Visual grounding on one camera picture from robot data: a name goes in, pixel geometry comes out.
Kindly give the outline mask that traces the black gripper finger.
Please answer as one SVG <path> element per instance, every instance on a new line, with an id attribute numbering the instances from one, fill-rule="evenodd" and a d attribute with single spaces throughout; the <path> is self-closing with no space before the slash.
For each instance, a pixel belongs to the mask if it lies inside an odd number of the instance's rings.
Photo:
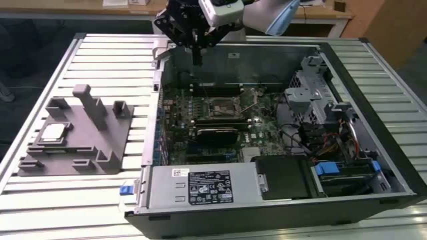
<path id="1" fill-rule="evenodd" d="M 200 66 L 203 64 L 201 51 L 209 47 L 213 47 L 216 44 L 217 38 L 217 30 L 213 29 L 211 32 L 207 31 L 208 27 L 199 26 L 196 29 L 196 65 Z"/>
<path id="2" fill-rule="evenodd" d="M 193 30 L 180 30 L 179 26 L 171 17 L 168 11 L 161 11 L 155 20 L 155 26 L 167 35 L 169 40 L 179 46 L 189 49 L 192 65 L 197 65 L 197 42 L 193 36 Z"/>

